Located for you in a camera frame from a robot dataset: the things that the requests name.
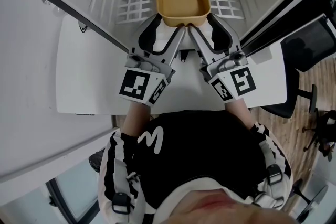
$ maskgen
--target white wall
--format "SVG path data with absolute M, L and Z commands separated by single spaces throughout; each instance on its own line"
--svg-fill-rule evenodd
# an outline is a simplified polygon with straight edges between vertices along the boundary
M 111 128 L 108 115 L 57 113 L 60 27 L 61 18 L 41 0 L 0 0 L 0 186 L 24 168 Z M 38 176 L 29 180 L 44 183 Z

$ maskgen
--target strap buckle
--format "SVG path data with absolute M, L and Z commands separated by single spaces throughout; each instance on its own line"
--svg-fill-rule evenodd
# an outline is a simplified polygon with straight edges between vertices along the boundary
M 275 203 L 275 205 L 273 206 L 273 208 L 278 208 L 278 207 L 280 207 L 280 206 L 283 205 L 283 203 L 285 202 L 285 199 L 284 199 L 283 196 L 281 196 L 281 197 L 275 199 L 275 201 L 276 201 L 276 203 Z
M 131 212 L 131 198 L 126 193 L 115 193 L 112 199 L 112 210 L 118 214 L 128 215 Z
M 269 207 L 273 200 L 266 192 L 262 192 L 254 199 L 253 204 L 259 207 Z
M 275 185 L 282 181 L 282 171 L 277 164 L 272 164 L 267 167 L 267 183 L 269 186 Z
M 140 182 L 140 175 L 136 172 L 131 172 L 127 177 L 126 180 L 133 185 L 133 182 L 139 183 Z

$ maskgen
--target yellow tray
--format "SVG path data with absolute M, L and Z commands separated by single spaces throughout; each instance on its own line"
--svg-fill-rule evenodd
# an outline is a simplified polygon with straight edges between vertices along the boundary
M 156 0 L 157 11 L 166 25 L 200 26 L 211 10 L 210 0 Z

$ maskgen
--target white table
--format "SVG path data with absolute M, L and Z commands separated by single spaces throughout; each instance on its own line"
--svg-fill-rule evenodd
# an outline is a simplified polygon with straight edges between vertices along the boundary
M 58 112 L 126 114 L 129 102 L 118 97 L 118 82 L 123 79 L 126 55 L 93 30 L 83 34 L 77 20 L 65 16 L 57 54 Z M 257 65 L 254 80 L 258 87 L 246 95 L 247 106 L 284 103 L 287 99 L 286 77 L 280 42 L 248 57 L 248 61 Z M 153 114 L 224 108 L 220 97 L 203 80 L 196 52 L 190 52 L 184 63 L 177 57 L 172 68 L 176 74 L 152 108 Z

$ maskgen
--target black chair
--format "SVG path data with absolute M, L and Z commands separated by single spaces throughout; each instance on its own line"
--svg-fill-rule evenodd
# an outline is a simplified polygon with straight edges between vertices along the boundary
M 293 33 L 281 42 L 285 63 L 287 101 L 283 104 L 262 106 L 266 111 L 283 117 L 293 115 L 297 96 L 310 99 L 309 112 L 316 106 L 317 87 L 312 85 L 311 92 L 299 90 L 299 72 L 306 72 L 319 61 L 336 52 L 336 39 L 324 18 Z
M 317 146 L 319 143 L 319 151 L 323 154 L 324 157 L 328 157 L 328 160 L 332 160 L 332 149 L 334 147 L 330 146 L 336 142 L 336 110 L 331 110 L 319 116 L 319 111 L 316 109 L 316 127 L 313 129 L 302 128 L 304 133 L 307 130 L 314 131 L 314 136 L 311 139 L 308 147 L 305 147 L 303 151 L 307 151 L 310 146 L 314 143 L 314 146 Z

